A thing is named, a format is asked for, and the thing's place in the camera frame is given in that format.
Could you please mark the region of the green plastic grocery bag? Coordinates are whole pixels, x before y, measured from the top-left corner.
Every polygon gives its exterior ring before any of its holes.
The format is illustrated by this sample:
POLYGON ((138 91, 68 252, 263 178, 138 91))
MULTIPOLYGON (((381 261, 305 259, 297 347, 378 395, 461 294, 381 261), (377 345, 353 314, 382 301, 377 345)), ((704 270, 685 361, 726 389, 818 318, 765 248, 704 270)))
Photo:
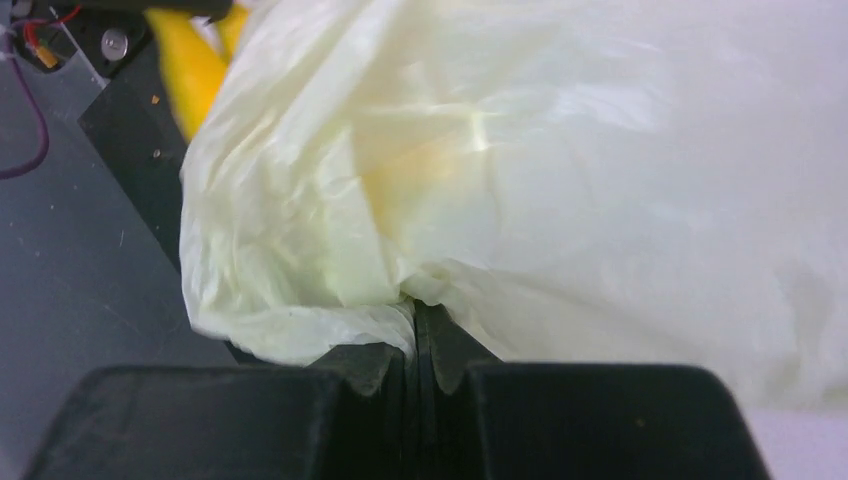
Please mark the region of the green plastic grocery bag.
POLYGON ((263 1, 182 168, 192 327, 700 365, 847 405, 843 1, 263 1))

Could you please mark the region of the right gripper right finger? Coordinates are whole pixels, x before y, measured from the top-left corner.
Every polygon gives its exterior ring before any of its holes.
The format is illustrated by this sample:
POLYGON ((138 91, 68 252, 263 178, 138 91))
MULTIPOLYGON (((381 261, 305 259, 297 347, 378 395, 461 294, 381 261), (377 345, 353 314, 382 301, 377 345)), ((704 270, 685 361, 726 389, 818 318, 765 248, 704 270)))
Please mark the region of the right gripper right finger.
POLYGON ((423 479, 766 479, 729 390, 693 366, 512 363, 418 304, 423 479))

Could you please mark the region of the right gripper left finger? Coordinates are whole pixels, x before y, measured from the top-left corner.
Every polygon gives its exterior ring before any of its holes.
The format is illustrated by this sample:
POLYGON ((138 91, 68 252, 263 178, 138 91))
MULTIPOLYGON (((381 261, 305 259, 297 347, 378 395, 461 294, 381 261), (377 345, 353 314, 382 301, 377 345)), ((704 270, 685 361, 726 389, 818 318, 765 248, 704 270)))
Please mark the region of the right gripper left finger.
POLYGON ((29 479, 396 479, 404 356, 339 346, 306 367, 118 366, 72 391, 29 479))

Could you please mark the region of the yellow banana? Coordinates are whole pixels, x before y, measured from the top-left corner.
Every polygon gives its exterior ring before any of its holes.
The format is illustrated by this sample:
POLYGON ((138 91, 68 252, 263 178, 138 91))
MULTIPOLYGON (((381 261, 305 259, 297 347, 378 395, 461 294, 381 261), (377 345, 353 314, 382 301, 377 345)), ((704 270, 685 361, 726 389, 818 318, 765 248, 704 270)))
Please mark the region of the yellow banana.
POLYGON ((236 3, 225 17, 211 23, 219 48, 207 42, 187 13, 148 9, 144 16, 159 51, 159 70, 172 115, 184 139, 190 141, 222 85, 249 10, 236 3))

